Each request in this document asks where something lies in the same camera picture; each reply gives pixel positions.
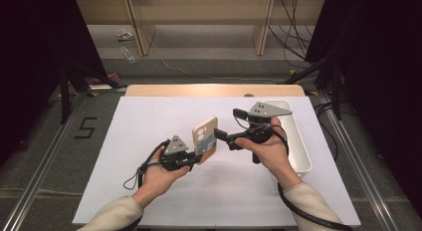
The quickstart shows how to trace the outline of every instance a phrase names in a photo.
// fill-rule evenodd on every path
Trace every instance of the cable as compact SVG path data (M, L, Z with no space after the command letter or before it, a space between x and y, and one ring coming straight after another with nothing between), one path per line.
M171 66L169 66L169 65L167 65L165 62L164 62L164 59L162 59L162 54L161 54L161 52L158 50L158 48L155 46L155 44L152 42L152 39L150 39L149 37L147 37L147 39L148 39L148 41L151 43L151 45L152 45L152 48L154 48L154 50L160 55L160 57L161 57L161 63L164 65L164 67L166 67L167 69L170 69L170 70L175 70L175 71L178 71L178 72L181 72L181 73L183 73L183 74L185 74L185 75L188 75L188 76L193 76L193 77L204 77L204 78L208 78L208 79L213 79L213 80L240 80L240 81L269 81L269 82L276 82L276 83L280 83L280 82L285 82L286 80L277 80L277 79L260 79L260 78L258 78L258 79L246 79L246 78L238 78L238 77L214 77L214 76L210 76L210 75L205 75L205 74L192 74L192 73L189 73L189 72L186 72L186 71L184 71L184 70L182 70L182 69L179 69L179 68L174 68L174 67L171 67ZM303 69L306 69L306 68L304 68L304 67L299 67L299 66L295 66L295 65L292 65L292 64L290 64L291 66L294 66L294 67L297 67L297 68L303 68Z
M286 32L284 29L283 29L283 27L281 26L281 25L279 25L279 28L280 28L280 30L283 32L283 33L285 33L285 34L287 34L287 35L289 35L289 33L288 32ZM310 43L311 41L309 41L309 40L306 40L306 39L303 39L303 38L300 38L300 37L296 37L296 36L293 36L293 35L289 35L290 37L292 37L292 38L294 38L294 39L300 39L300 40L302 40L302 41L304 41L304 42L307 42L307 43Z
M305 28L307 29L308 33L310 33L311 37L313 36L313 33L311 33L310 29L308 29L308 26L305 26Z
M145 173L146 169L150 166L150 165L154 165L154 164L159 164L159 163L153 163L153 164L149 164L149 162L151 161L152 157L155 155L155 153L162 148L163 146L168 146L170 144L170 140L166 140L163 141L161 144L159 144L153 151L152 153L149 155L149 157L146 159L146 161L136 170L136 173L127 181L124 182L123 187L125 189L128 190L132 190L134 189L134 186L136 185L136 180L138 181L138 187L140 187L142 185L142 180L143 180L143 174ZM137 179L134 181L133 186L132 187L126 187L126 184L133 180L135 177L137 177Z
M278 186L278 189L279 189L280 197L282 198L282 200L286 204L286 206L288 206L288 208L290 210L292 210L294 213L301 216L302 218L307 219L307 220L311 221L312 223L318 224L320 226L323 226L323 227L326 227L326 228L329 228L329 229L345 230L345 231L351 231L352 230L351 227L349 227L347 225L331 222L331 221L324 220L324 219L320 219L318 217L310 215L307 212L301 210L300 208L295 206L291 201L289 201L289 199L286 198L285 194L283 193L283 188L280 185L280 183L277 183L277 186Z
M283 133L285 134L285 137L282 137L278 132L276 132L275 130L272 129L272 133L276 137L278 137L282 141L283 145L286 147L286 154L289 156L288 136L287 136L285 130L280 125L274 125L274 126L280 127L282 129Z
M279 128L281 128L281 129L282 129L282 131L283 131L283 134L284 134L284 139L285 139L286 141L288 141L288 134L286 133L285 129L284 129L284 128L282 128L282 126L281 126L281 125L273 124L273 127L279 127Z
M302 53L303 53L304 55L306 55L306 53L304 52L304 49L302 48L302 45L301 45L301 42L300 42L300 39L299 39L299 38L301 38L301 40L302 40L302 43L303 43L304 47L305 47L306 49L308 49L308 48L307 48L307 46L305 45L305 43L304 43L304 41L303 41L303 39L302 39L302 37L301 37L300 33L298 32L297 27L296 27L296 7L297 7L297 5L298 5L298 0L292 0L292 3L293 3L293 5L292 5L292 7L293 7L293 16L292 16L292 17L290 16L290 13L289 13L289 11L288 11L288 9L287 9L287 7L286 7L286 4L285 4L284 0L281 0L281 1L282 1L282 4L283 4L284 9L285 9L285 11L286 11L286 14L288 15L289 21L291 22L291 27L289 28L288 37L286 38L286 44L287 44L287 41L288 41L288 38L289 38L289 35L290 35L290 31L292 30L292 28L294 28L294 29L295 29L295 32L296 32L296 35L297 35L297 37L298 37L298 44L299 44L299 47L301 48Z
M332 109L331 103L327 103L327 104L322 104L322 105L315 106L314 109L317 109L319 107L320 107L320 109L316 113L316 119L319 122L320 126L326 131L326 133L329 135L329 137L331 137L332 141L334 142L334 156L333 156L333 159L334 159L334 161L337 161L337 158L338 158L338 144L337 144L337 141L335 140L335 137L331 134L331 132L329 132L328 128L319 119L319 117L320 117L321 114L323 114L326 111Z
M268 27L270 29L270 32L273 34L274 38L276 38L276 40L283 45L284 49L289 50L291 53L295 54L296 56L298 56L300 59L304 60L306 62L306 58L304 56L302 56L301 54L299 54L298 52L296 52L294 49L292 49L292 47L290 47L289 45L287 45L286 42L283 42L277 35L276 33L273 31L273 29L271 28L271 26Z
M312 80L315 80L317 77L313 77L313 78L309 78L309 79L306 79L306 80L300 80L298 83L303 83L303 82L307 82L307 81L312 81Z
M239 119L238 119L237 117L235 117L235 116L234 116L234 118L235 118L236 123L237 123L237 124L238 124L241 128L243 128L243 129L247 129L247 130L253 131L253 130L256 130L256 129L260 129L260 128L264 128L264 127L265 127L265 125L264 125L264 124L261 124L261 123L256 123L256 122L253 122L253 121L250 121L250 120L248 120L248 123L256 124L257 126L256 126L256 127L253 127L253 128L250 128L250 127L245 127L244 125L242 125L242 124L239 122Z
M338 33L339 29L336 29L332 34L320 45L318 55L320 58L323 57L322 50L328 45L329 41L335 39L335 35Z

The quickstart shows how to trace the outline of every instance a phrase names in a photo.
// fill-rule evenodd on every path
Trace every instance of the black cable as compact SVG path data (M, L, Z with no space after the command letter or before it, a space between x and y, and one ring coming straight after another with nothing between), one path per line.
M275 136L277 136L282 141L282 143L286 147L287 154L289 155L289 146L288 146L287 140L284 139L275 130L273 130L273 134ZM283 193L283 188L280 185L280 183L277 183L277 186L278 186L280 197L282 198L282 200L286 204L286 206L290 210L292 210L294 213L296 213L297 215L301 216L302 218L307 219L307 220L309 220L312 223L315 223L317 225L320 225L320 226L323 226L323 227L326 227L326 228L330 228L330 229L334 229L334 230L345 230L345 231L352 230L349 226L346 226L346 225L343 225L343 224L340 224L340 223L336 223L336 222L331 222L331 221L328 221L328 220L324 220L324 219L321 219L321 218L318 218L318 217L315 217L313 215L308 214L307 212L305 212L302 209L298 208L295 204L293 204L291 201L289 201L289 199L286 198L285 194Z
M315 217L313 215L308 214L307 212L301 210L300 208L298 208L297 206L295 206L291 201L289 201L289 199L286 198L285 194L283 193L283 188L280 185L280 183L277 183L278 189L279 189L279 194L280 197L282 198L283 202L286 204L286 206L288 206L288 208L290 210L292 210L294 213L296 213L297 215L301 216L302 218L311 221L312 223L318 224L320 226L329 228L329 229L334 229L334 230L345 230L345 231L351 231L351 227L344 225L344 224L340 224L340 223L335 223L335 222L331 222L328 220L324 220L324 219L320 219L318 217Z
M310 29L308 29L308 26L305 25L305 28L307 29L308 33L310 33L311 37L313 36L313 33L311 33Z
M288 32L286 31L286 30L284 30L283 29L283 27L281 26L281 25L279 25L279 28L280 28L280 30L283 32L283 33L285 33L285 34L287 34L288 35ZM307 42L307 43L310 43L311 41L309 41L309 40L306 40L306 39L303 39L303 38L300 38L300 37L296 37L296 36L293 36L293 35L290 35L290 37L292 37L292 38L294 38L294 39L300 39L300 40L302 40L302 41L304 41L304 42Z
M322 115L326 111L332 109L331 103L327 103L327 104L322 104L322 105L315 106L314 109L317 109L319 107L321 107L321 108L316 113L316 119L319 122L319 125L326 131L326 133L329 135L329 137L331 137L332 141L334 142L334 156L333 156L333 159L334 159L334 161L337 161L337 158L338 158L338 144L337 144L337 141L335 140L335 137L331 134L331 132L329 132L328 128L319 119L320 115Z
M352 109L353 106L347 106L347 107L339 107L340 109ZM349 111L345 111L345 110L340 110L342 113L347 114L347 115L351 115L351 116L357 116L356 112L349 112Z
M290 47L289 45L287 45L285 42L283 42L279 36L276 35L276 33L273 31L273 29L269 26L268 27L270 29L270 32L274 35L274 37L276 38L276 40L283 45L283 47L287 50L289 50L290 52L292 52L293 54L295 54L296 56L298 56L299 58L301 58L302 60L304 60L306 62L306 58L304 56L302 56L301 54L299 54L298 52L296 52L294 49L292 49L292 47Z
M284 139L285 139L286 141L288 141L288 134L286 133L285 129L284 129L284 128L282 128L282 126L281 126L281 125L273 124L273 126L274 126L274 127L279 127L279 128L283 131L283 134L285 135Z
M152 157L155 155L155 153L162 148L163 146L168 146L170 144L170 140L166 140L163 141L161 144L159 144L153 151L152 153L149 155L149 157L146 159L146 161L136 170L136 173L127 181L124 182L123 187L125 189L128 190L132 190L134 188L134 186L136 185L136 180L137 180L137 187L139 188L140 186L142 186L142 181L143 181L143 174L145 173L146 169L150 166L150 165L154 165L154 164L159 164L159 163L153 163L153 164L149 164L149 162L151 161ZM135 177L137 177L137 179L134 181L133 186L130 187L126 187L126 184L133 180Z
M320 58L323 58L322 50L328 45L329 41L335 39L336 34L338 33L339 29L335 30L329 37L320 45L318 55Z
M237 117L235 117L234 116L234 118L235 118L235 121L236 121L236 123L241 127L241 128L243 128L243 129L246 129L246 130L249 130L249 131L253 131L253 130L256 130L256 129L260 129L260 128L263 128L265 125L264 124L261 124L261 123L256 123L256 122L253 122L253 121L250 121L250 120L248 120L248 123L249 124L256 124L257 126L256 127L253 127L253 128L250 128L250 127L245 127L244 125L242 125L240 122L239 122L239 119L237 118Z
M291 17L290 16L290 13L289 13L289 11L288 11L288 9L286 7L286 4L285 4L284 0L282 0L283 7L284 7L284 9L286 11L286 14L288 15L289 21L291 22L291 27L289 28L289 34L288 35L290 35L290 31L292 30L292 28L294 28L297 37L301 38L301 40L302 40L302 37L301 37L300 33L298 32L298 28L296 27L296 7L298 5L298 0L292 0L292 3L293 3L293 5L292 5L292 7L293 7L293 16ZM301 42L300 42L299 39L298 39L298 44L299 44L299 47L302 50L302 53L304 55L306 55L306 53L304 52L304 49L302 48L302 45L301 45Z

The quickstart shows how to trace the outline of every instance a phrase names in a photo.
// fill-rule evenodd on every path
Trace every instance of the wooden edge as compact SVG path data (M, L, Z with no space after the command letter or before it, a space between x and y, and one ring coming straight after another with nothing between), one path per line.
M132 18L132 27L138 42L140 56L146 56L155 34L155 25L143 25L137 10L136 0L128 0L128 9Z
M131 85L126 97L304 97L299 85Z
M264 11L263 24L252 26L252 35L255 41L255 52L257 55L264 55L265 44L267 41L268 26L271 14L273 13L274 0L267 0L267 7Z

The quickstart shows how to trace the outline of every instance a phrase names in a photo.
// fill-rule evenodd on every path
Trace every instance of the aluminum rail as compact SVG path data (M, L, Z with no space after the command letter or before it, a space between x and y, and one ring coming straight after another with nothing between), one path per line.
M72 107L72 111L69 114L68 119L59 126L59 129L56 132L52 142L50 143L50 146L47 149L47 152L44 155L43 159L41 160L37 170L35 171L29 184L22 193L19 201L16 203L15 207L11 211L6 225L3 229L4 231L19 230L20 226L22 225L26 214L31 208L35 196L37 195L38 189L42 185L50 169L50 166L55 160L55 157L63 143L63 140L66 137L69 127L72 124L73 117L77 112L78 108L80 107L80 104L84 100L85 96L86 94L77 94L76 99L74 101L74 106Z
M329 103L330 99L325 92L320 92L320 101L323 104ZM369 203L372 205L373 211L383 230L394 231L399 230L396 222L394 221L391 211L388 205L381 196L381 193L376 188L368 170L362 162L356 148L353 145L350 137L347 134L341 120L338 120L332 111L327 111L329 120L334 127L335 133L337 134L341 144L344 147L344 151L354 169L354 173L359 179L360 185L368 198Z

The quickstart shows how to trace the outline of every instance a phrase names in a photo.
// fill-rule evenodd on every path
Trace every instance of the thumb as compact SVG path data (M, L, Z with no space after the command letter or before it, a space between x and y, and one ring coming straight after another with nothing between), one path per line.
M161 152L165 149L164 146L160 147L155 154L152 156L152 159L159 159L159 155L161 154Z
M177 170L172 171L175 178L178 179L182 176L184 176L185 174L187 174L187 172L189 172L190 167L189 166L183 166Z
M253 151L254 153L259 150L258 149L258 144L254 143L253 141L243 138L243 137L239 137L235 140L235 143L239 146L241 146L242 148L246 148L249 149L251 151Z

